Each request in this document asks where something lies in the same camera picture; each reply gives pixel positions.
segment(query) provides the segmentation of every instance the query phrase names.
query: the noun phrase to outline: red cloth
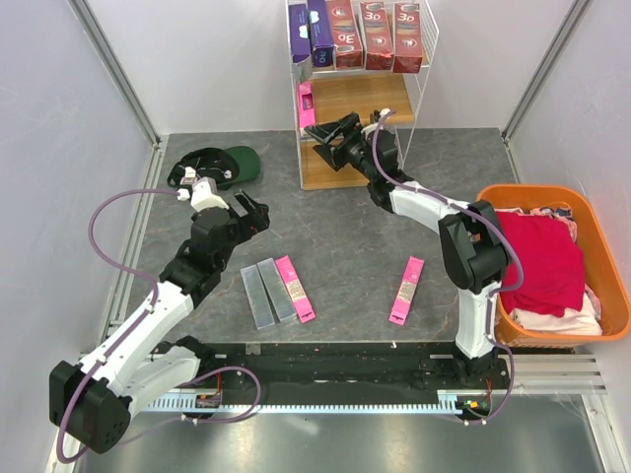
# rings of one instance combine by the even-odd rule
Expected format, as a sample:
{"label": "red cloth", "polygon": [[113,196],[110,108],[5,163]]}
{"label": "red cloth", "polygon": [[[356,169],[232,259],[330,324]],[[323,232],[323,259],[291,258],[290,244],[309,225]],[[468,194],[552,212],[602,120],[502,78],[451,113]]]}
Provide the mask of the red cloth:
{"label": "red cloth", "polygon": [[[567,226],[543,216],[497,212],[504,235],[524,267],[524,283],[516,291],[501,293],[507,313],[523,308],[562,317],[566,307],[581,310],[585,291],[583,252],[572,241]],[[511,263],[502,286],[517,282]]]}

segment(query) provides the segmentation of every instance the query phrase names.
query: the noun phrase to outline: baseball cap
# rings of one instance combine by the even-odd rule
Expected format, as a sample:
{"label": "baseball cap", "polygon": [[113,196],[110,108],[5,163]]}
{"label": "baseball cap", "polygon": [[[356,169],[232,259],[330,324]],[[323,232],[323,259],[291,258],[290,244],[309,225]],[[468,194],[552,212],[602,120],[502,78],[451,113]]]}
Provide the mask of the baseball cap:
{"label": "baseball cap", "polygon": [[255,179],[260,174],[260,157],[248,146],[193,151],[173,166],[167,178],[169,187],[179,185],[185,168],[194,168],[200,177],[212,177],[218,189],[227,190],[232,184]]}

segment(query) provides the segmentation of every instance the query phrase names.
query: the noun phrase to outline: orange laundry basket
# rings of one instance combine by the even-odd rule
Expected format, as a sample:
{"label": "orange laundry basket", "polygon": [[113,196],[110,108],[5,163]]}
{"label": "orange laundry basket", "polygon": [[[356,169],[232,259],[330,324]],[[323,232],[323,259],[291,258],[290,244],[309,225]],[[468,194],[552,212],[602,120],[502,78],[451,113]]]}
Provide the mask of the orange laundry basket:
{"label": "orange laundry basket", "polygon": [[490,202],[496,209],[571,208],[579,228],[577,244],[585,256],[587,284],[602,305],[602,336],[559,335],[525,330],[506,314],[498,298],[499,324],[495,327],[495,335],[499,341],[513,347],[568,348],[618,340],[629,331],[629,300],[594,209],[581,194],[560,185],[498,184],[486,187],[479,193],[478,199]]}

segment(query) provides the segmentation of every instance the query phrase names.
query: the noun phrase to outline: white wall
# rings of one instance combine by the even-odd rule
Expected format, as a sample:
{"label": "white wall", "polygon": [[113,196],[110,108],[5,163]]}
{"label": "white wall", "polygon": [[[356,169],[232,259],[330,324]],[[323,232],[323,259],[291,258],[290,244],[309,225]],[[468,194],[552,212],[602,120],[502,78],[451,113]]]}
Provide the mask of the white wall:
{"label": "white wall", "polygon": [[[571,0],[430,3],[441,36],[421,125],[504,127]],[[293,127],[284,0],[91,5],[161,133]]]}
{"label": "white wall", "polygon": [[[514,139],[525,181],[585,189],[627,291],[631,291],[629,25],[628,0],[592,2]],[[631,452],[631,336],[591,348]]]}
{"label": "white wall", "polygon": [[[93,210],[136,187],[150,145],[65,1],[0,15],[0,471],[43,471],[48,374],[92,349],[113,272],[91,251]],[[117,256],[131,202],[98,225]]]}

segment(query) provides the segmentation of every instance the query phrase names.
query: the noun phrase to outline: purple box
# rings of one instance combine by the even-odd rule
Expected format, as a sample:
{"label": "purple box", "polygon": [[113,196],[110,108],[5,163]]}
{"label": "purple box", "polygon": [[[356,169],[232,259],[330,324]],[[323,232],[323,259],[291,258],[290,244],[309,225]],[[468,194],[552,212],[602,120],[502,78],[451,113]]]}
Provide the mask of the purple box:
{"label": "purple box", "polygon": [[312,46],[309,43],[309,10],[307,5],[289,6],[289,39],[292,67],[299,84],[312,76]]}
{"label": "purple box", "polygon": [[328,67],[333,64],[333,35],[328,22],[326,1],[308,0],[307,6],[314,67]]}

